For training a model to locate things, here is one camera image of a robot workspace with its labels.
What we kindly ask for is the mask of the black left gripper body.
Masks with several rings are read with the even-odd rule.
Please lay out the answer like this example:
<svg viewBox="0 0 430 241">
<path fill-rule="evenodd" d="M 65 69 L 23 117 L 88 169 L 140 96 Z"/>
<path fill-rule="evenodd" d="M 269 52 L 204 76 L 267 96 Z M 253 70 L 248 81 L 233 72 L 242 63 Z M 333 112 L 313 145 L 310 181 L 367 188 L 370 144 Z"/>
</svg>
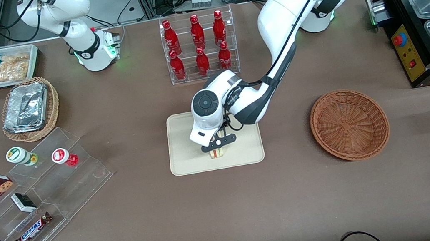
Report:
<svg viewBox="0 0 430 241">
<path fill-rule="evenodd" d="M 227 134 L 224 137 L 214 137 L 213 140 L 210 142 L 209 146 L 202 146 L 202 152 L 211 152 L 212 150 L 220 149 L 223 146 L 226 146 L 227 144 L 233 143 L 236 141 L 236 135 L 235 134 Z"/>
</svg>

